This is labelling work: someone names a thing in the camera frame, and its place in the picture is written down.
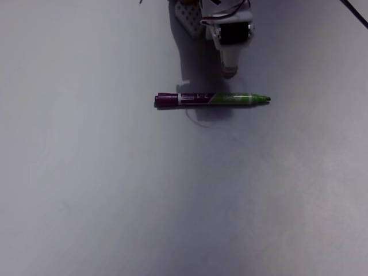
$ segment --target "green marker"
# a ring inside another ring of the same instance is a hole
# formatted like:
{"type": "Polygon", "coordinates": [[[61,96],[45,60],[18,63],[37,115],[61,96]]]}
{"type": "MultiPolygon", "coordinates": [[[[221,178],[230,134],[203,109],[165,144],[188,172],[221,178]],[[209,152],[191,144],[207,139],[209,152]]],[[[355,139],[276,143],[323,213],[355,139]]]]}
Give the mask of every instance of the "green marker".
{"type": "Polygon", "coordinates": [[[257,105],[271,101],[270,97],[256,94],[169,94],[159,93],[155,97],[158,107],[185,105],[257,105]]]}

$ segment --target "marker barrel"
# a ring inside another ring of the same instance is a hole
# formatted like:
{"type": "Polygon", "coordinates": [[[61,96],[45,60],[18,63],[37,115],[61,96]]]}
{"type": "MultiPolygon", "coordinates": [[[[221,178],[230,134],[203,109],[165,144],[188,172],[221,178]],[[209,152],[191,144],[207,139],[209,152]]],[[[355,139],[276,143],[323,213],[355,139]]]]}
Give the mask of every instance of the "marker barrel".
{"type": "Polygon", "coordinates": [[[186,105],[257,105],[269,102],[267,96],[256,94],[170,94],[159,93],[155,97],[158,107],[186,105]]]}

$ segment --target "purple marker cap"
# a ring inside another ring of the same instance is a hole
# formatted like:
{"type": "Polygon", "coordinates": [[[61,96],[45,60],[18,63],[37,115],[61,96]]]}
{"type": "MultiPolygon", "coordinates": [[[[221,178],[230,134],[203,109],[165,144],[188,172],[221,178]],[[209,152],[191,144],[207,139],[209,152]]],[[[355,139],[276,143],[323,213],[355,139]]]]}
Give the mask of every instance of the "purple marker cap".
{"type": "Polygon", "coordinates": [[[155,96],[155,104],[161,108],[178,106],[178,94],[159,93],[157,96],[155,96]]]}

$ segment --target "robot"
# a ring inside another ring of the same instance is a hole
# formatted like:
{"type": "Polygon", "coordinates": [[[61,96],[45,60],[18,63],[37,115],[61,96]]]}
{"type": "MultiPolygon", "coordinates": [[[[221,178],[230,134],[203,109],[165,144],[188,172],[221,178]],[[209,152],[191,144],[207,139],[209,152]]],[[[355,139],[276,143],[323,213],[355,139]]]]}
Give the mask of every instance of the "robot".
{"type": "Polygon", "coordinates": [[[239,55],[254,35],[250,0],[179,0],[175,15],[192,38],[213,40],[225,78],[238,69],[239,55]]]}

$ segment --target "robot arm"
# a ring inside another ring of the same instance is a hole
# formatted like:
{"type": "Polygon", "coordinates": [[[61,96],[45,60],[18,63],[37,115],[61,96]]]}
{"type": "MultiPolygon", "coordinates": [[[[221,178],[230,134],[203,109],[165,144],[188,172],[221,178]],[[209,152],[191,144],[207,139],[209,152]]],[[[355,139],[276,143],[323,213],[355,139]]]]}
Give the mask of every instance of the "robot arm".
{"type": "Polygon", "coordinates": [[[200,23],[206,27],[206,38],[213,40],[220,51],[224,77],[232,78],[237,73],[240,52],[250,43],[254,34],[250,2],[200,0],[199,6],[202,15],[200,23]]]}

